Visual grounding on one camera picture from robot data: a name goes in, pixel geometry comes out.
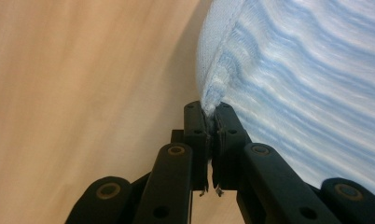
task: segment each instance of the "wooden table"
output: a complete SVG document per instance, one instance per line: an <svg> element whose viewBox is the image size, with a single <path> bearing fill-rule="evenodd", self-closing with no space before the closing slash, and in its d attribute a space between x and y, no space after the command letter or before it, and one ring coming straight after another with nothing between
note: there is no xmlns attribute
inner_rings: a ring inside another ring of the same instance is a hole
<svg viewBox="0 0 375 224"><path fill-rule="evenodd" d="M198 100L209 0L0 1L0 223L64 223L89 184L151 170ZM234 193L193 223L242 223Z"/></svg>

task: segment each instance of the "fabric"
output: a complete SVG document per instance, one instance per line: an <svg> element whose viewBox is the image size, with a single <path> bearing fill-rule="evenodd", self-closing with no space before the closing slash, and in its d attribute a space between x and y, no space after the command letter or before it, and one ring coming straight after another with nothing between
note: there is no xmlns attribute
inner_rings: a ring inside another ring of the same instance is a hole
<svg viewBox="0 0 375 224"><path fill-rule="evenodd" d="M375 0L215 0L197 65L207 116L230 104L304 181L375 194Z"/></svg>

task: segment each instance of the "wood grain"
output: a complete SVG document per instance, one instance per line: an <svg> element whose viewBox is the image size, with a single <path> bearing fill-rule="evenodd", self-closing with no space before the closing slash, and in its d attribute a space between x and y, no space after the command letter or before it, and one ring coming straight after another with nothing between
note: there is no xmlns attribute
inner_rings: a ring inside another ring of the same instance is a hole
<svg viewBox="0 0 375 224"><path fill-rule="evenodd" d="M208 0L0 1L0 223L64 223L86 187L151 170L183 106ZM195 195L193 223L242 222Z"/></svg>

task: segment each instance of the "towel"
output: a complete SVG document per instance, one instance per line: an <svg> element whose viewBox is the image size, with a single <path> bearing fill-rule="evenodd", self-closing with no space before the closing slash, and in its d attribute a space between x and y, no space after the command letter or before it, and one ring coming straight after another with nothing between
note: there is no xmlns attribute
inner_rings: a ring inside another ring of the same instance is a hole
<svg viewBox="0 0 375 224"><path fill-rule="evenodd" d="M305 182L375 194L375 0L215 0L197 85L208 117L232 105Z"/></svg>

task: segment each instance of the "cloth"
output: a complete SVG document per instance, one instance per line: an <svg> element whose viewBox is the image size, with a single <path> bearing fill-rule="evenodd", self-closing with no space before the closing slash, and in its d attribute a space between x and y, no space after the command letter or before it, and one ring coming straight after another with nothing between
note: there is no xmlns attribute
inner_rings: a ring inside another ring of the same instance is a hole
<svg viewBox="0 0 375 224"><path fill-rule="evenodd" d="M230 104L304 181L375 194L375 0L215 0L197 65L207 116Z"/></svg>

